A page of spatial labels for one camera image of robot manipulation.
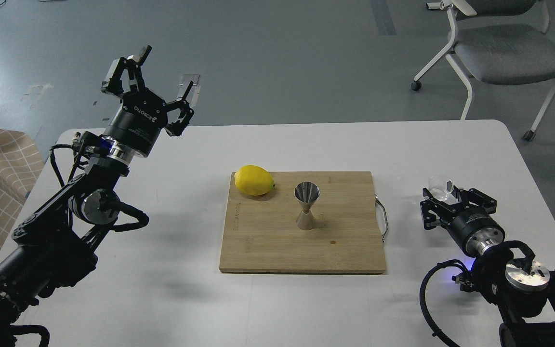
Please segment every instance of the cocktail jigger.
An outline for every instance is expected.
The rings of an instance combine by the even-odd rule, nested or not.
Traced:
[[[297,218],[297,226],[301,230],[311,230],[314,228],[314,215],[310,208],[320,196],[320,189],[311,182],[301,182],[295,188],[295,198],[301,205],[301,213]]]

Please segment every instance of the yellow lemon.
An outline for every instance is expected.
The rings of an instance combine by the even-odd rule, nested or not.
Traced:
[[[273,189],[273,177],[260,166],[245,165],[235,172],[235,186],[248,195],[263,195]]]

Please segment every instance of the robotic arm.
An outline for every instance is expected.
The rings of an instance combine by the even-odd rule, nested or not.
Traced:
[[[49,333],[39,325],[12,325],[28,306],[48,298],[60,286],[74,286],[95,270],[95,249],[109,231],[134,230],[147,226],[142,211],[119,200],[114,192],[120,177],[128,175],[134,156],[146,157],[162,128],[170,136],[180,136],[194,115],[183,97],[166,103],[145,86],[141,65],[151,46],[139,57],[116,59],[111,65],[102,92],[121,99],[121,106],[100,136],[85,132],[71,146],[79,159],[88,160],[84,172],[70,180],[12,234],[17,249],[0,264],[0,347],[11,347],[18,334],[40,334],[40,346],[49,342]],[[124,92],[121,76],[128,71],[130,90]],[[179,109],[179,117],[168,121],[168,112]],[[92,224],[79,237],[71,226],[71,214]],[[115,225],[119,213],[135,217],[136,223]]]
[[[419,301],[433,336],[446,345],[457,346],[436,325],[425,301],[425,289],[432,275],[442,268],[456,267],[453,277],[463,292],[479,292],[487,302],[497,305],[504,323],[500,325],[503,347],[555,347],[555,321],[527,323],[524,318],[538,316],[546,303],[555,312],[555,270],[535,261],[535,253],[521,241],[504,241],[505,232],[489,215],[496,212],[496,200],[476,189],[453,187],[455,204],[440,201],[423,188],[421,215],[426,230],[441,226],[449,232],[462,252],[475,258],[471,270],[456,259],[439,263],[423,279]],[[523,258],[515,259],[511,249]]]

